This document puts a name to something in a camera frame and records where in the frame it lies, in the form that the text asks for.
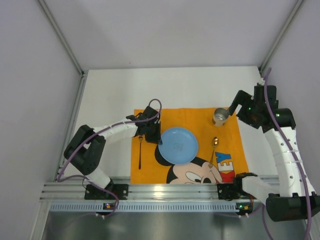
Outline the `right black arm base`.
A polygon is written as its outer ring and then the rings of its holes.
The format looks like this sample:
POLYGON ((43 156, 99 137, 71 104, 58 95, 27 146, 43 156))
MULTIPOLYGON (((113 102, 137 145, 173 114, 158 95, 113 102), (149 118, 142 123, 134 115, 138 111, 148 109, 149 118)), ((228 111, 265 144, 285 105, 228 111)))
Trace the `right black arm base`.
POLYGON ((253 200, 254 197, 248 193, 240 191, 233 183, 218 183, 217 194, 219 200, 253 200))

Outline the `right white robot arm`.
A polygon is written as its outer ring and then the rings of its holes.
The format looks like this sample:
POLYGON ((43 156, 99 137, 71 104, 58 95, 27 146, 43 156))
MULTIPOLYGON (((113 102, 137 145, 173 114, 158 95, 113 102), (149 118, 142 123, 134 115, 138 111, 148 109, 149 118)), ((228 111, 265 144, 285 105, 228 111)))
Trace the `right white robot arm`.
POLYGON ((238 192, 264 204, 274 222, 306 220, 320 211, 320 197, 310 183, 296 139, 296 122, 288 108, 279 108, 277 88, 257 84, 253 95, 239 90, 227 112, 243 123, 262 129, 272 151, 279 187, 272 187, 255 173, 239 173, 233 179, 238 192))

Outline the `rose gold fork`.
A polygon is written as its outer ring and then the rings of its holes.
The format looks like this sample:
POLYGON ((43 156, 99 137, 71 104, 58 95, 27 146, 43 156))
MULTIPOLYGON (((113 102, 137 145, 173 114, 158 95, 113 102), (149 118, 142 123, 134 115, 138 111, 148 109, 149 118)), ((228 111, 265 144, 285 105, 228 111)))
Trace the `rose gold fork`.
POLYGON ((139 161, 138 161, 138 169, 140 170, 142 168, 142 141, 144 137, 140 135, 138 137, 139 140, 139 161))

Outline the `metal cup with paper sleeve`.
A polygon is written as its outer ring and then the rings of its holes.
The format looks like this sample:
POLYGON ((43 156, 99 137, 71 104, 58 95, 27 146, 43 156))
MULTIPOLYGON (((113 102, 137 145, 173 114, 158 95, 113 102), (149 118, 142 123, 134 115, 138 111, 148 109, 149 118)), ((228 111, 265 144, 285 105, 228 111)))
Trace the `metal cup with paper sleeve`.
POLYGON ((212 116, 212 123, 216 127, 222 127, 226 121, 229 118, 229 113, 227 109, 219 107, 214 110, 213 116, 212 116))

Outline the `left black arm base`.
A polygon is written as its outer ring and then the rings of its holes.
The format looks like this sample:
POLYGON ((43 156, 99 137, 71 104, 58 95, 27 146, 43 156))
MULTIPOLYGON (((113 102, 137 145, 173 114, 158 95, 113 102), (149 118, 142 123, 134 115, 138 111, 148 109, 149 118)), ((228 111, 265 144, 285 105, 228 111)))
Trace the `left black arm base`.
MULTIPOLYGON (((106 193, 91 184, 88 184, 85 188, 85 200, 115 200, 115 197, 110 193, 106 193)), ((128 184, 112 184, 106 188, 118 197, 119 200, 126 200, 129 193, 128 184)))

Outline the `gold ornate spoon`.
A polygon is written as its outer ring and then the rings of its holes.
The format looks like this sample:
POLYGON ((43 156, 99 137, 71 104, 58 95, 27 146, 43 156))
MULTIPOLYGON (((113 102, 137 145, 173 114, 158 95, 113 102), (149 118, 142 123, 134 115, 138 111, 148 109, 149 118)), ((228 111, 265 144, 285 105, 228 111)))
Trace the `gold ornate spoon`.
POLYGON ((209 160, 209 168, 212 168, 213 167, 213 160, 214 160, 214 155, 215 155, 215 150, 216 148, 218 147, 219 145, 219 138, 217 136, 215 136, 211 142, 211 145, 212 145, 212 154, 211 154, 211 157, 210 157, 210 160, 209 160))

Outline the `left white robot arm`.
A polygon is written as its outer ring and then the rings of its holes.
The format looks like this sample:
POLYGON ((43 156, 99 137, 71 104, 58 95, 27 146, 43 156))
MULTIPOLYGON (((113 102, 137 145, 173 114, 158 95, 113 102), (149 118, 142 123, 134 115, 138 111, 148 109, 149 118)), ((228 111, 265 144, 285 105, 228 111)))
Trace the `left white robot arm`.
POLYGON ((100 164, 105 146, 134 137, 144 137, 148 143, 160 144, 160 118, 161 110, 148 105, 143 112, 126 116, 120 122, 96 128, 82 125, 65 148, 63 156, 91 185, 109 191, 113 181, 100 164))

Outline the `blue plastic plate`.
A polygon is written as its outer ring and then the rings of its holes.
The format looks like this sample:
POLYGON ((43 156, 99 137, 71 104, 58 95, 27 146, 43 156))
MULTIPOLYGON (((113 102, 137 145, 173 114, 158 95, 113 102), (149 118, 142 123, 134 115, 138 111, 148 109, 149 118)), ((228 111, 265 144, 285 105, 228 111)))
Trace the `blue plastic plate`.
POLYGON ((190 163, 198 154, 199 144, 196 136, 186 128, 172 127, 161 135, 159 154, 171 165, 190 163))

